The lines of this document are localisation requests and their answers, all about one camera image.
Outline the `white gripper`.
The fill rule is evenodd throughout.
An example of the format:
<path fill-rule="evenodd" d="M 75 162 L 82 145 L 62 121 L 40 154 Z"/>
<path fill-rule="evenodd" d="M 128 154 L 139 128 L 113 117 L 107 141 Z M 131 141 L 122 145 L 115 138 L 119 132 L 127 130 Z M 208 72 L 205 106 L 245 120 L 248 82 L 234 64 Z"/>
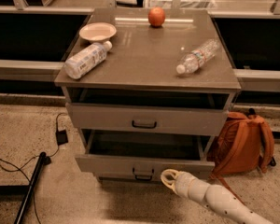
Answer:
<path fill-rule="evenodd" d="M 166 169 L 161 173 L 161 182 L 168 189 L 182 198 L 190 198 L 189 187 L 197 177 L 186 172 L 178 172 L 175 169 Z"/>

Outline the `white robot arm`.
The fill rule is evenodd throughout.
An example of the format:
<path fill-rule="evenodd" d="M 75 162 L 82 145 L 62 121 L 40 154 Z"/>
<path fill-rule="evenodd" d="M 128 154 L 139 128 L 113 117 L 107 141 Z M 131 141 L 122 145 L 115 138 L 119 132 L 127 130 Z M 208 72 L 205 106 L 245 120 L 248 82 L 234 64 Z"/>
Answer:
<path fill-rule="evenodd" d="M 166 169 L 161 173 L 161 182 L 176 195 L 192 200 L 237 224 L 272 224 L 242 204 L 225 187 L 209 184 L 191 173 Z"/>

